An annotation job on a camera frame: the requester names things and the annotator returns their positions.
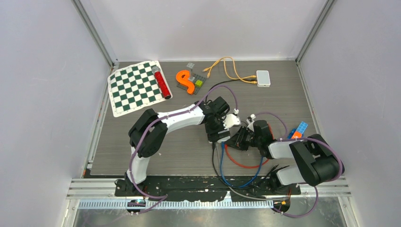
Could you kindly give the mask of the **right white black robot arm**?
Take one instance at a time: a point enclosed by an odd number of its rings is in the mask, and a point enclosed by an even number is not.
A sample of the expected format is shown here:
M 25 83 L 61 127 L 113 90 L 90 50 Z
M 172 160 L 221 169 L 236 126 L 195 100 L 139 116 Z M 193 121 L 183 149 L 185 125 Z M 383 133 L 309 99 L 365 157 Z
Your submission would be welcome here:
M 317 186 L 336 180 L 345 170 L 342 161 L 320 134 L 276 139 L 265 120 L 257 120 L 250 127 L 240 127 L 224 146 L 237 150 L 253 147 L 266 159 L 294 160 L 294 165 L 275 169 L 269 174 L 267 186 L 276 194 L 282 194 L 292 184 Z

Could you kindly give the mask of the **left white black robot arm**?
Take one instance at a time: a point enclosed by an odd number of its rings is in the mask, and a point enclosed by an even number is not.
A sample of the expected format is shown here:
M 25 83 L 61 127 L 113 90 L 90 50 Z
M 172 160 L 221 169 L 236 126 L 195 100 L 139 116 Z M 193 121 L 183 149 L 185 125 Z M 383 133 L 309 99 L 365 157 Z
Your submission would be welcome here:
M 220 96 L 167 113 L 147 109 L 128 132 L 131 159 L 124 179 L 115 181 L 116 196 L 139 196 L 144 192 L 150 157 L 159 151 L 168 133 L 203 124 L 210 143 L 227 140 L 230 132 L 224 120 L 229 110 L 228 103 Z

